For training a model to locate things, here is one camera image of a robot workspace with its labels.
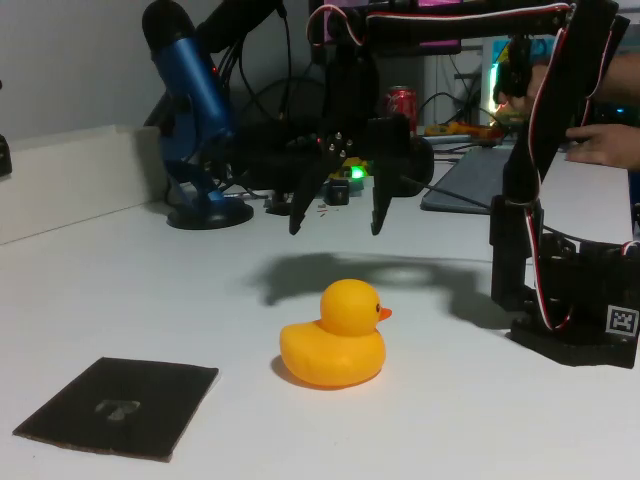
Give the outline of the person's right hand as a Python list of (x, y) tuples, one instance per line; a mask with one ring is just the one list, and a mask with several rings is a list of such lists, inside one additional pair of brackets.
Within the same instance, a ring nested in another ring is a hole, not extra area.
[(547, 66), (535, 64), (531, 68), (526, 88), (522, 85), (516, 87), (512, 80), (510, 68), (506, 65), (498, 67), (496, 85), (494, 87), (494, 103), (496, 105), (509, 105), (511, 109), (523, 115), (528, 115), (533, 107), (538, 90), (547, 73)]

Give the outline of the person's left hand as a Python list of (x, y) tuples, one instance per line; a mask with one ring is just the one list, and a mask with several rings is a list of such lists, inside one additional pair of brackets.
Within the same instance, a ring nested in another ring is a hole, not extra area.
[(568, 139), (581, 140), (567, 152), (567, 160), (639, 170), (639, 129), (622, 124), (592, 124), (566, 131)]

